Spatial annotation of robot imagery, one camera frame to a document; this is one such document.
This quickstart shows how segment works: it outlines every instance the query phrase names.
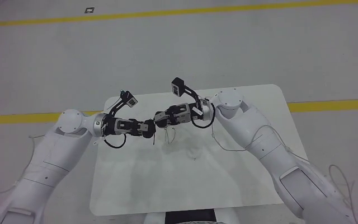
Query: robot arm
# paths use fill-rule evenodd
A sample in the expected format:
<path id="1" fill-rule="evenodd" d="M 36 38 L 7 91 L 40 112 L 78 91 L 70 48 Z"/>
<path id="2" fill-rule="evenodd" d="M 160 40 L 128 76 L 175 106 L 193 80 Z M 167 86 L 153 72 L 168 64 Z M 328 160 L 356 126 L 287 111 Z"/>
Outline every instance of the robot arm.
<path id="1" fill-rule="evenodd" d="M 64 111 L 35 148 L 18 185 L 1 204 L 0 223 L 42 223 L 51 193 L 76 166 L 92 137 L 111 134 L 152 137 L 156 131 L 153 120 L 139 122 L 114 117 L 125 104 L 133 107 L 136 103 L 127 91 L 122 92 L 121 101 L 108 114 L 86 116 L 77 110 Z"/>
<path id="2" fill-rule="evenodd" d="M 177 93 L 183 93 L 183 88 L 186 88 L 183 81 L 179 86 L 172 83 L 172 91 L 177 96 L 181 96 Z M 209 104 L 215 107 L 212 113 L 208 113 Z M 215 116 L 231 137 L 261 162 L 271 175 L 276 192 L 298 218 L 307 224 L 354 223 L 352 212 L 339 191 L 312 164 L 290 153 L 269 128 L 271 124 L 265 116 L 237 90 L 218 92 L 202 108 L 205 114 L 202 120 Z M 190 113 L 197 114 L 194 110 L 189 110 Z M 160 118 L 155 117 L 154 121 L 162 128 Z M 187 119 L 174 122 L 167 119 L 167 125 L 186 122 Z"/>

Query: yellow line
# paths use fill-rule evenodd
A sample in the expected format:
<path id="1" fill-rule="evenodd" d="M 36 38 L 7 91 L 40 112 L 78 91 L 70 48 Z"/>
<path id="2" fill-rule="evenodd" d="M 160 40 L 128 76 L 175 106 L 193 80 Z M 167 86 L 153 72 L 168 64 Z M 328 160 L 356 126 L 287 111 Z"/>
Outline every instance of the yellow line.
<path id="1" fill-rule="evenodd" d="M 287 105 L 291 113 L 358 110 L 358 100 L 289 102 Z M 100 111 L 84 111 L 84 113 L 88 115 L 99 112 Z M 60 113 L 0 115 L 0 124 L 53 123 L 57 121 L 59 115 Z"/>
<path id="2" fill-rule="evenodd" d="M 84 111 L 84 113 L 88 115 L 99 112 L 100 111 Z M 0 124 L 54 123 L 60 114 L 61 113 L 0 115 Z"/>
<path id="3" fill-rule="evenodd" d="M 316 101 L 316 102 L 289 102 L 291 113 L 311 111 L 358 110 L 358 100 Z"/>
<path id="4" fill-rule="evenodd" d="M 34 20 L 0 21 L 0 26 L 20 26 L 20 25 L 33 25 L 33 24 L 54 24 L 59 22 L 118 20 L 123 18 L 174 16 L 174 15 L 185 15 L 185 14 L 235 12 L 235 11 L 249 11 L 249 10 L 272 10 L 272 9 L 282 9 L 282 8 L 330 6 L 336 4 L 356 4 L 356 3 L 358 3 L 358 0 L 320 0 L 320 1 L 303 1 L 303 2 L 285 2 L 285 3 L 274 3 L 274 4 L 255 4 L 255 5 L 243 5 L 243 6 L 219 6 L 219 7 L 212 7 L 212 8 L 189 8 L 184 10 L 165 10 L 165 11 L 133 12 L 133 13 L 108 14 L 108 15 L 92 15 L 92 16 L 86 15 L 86 16 L 64 17 L 64 18 L 40 18 Z"/>

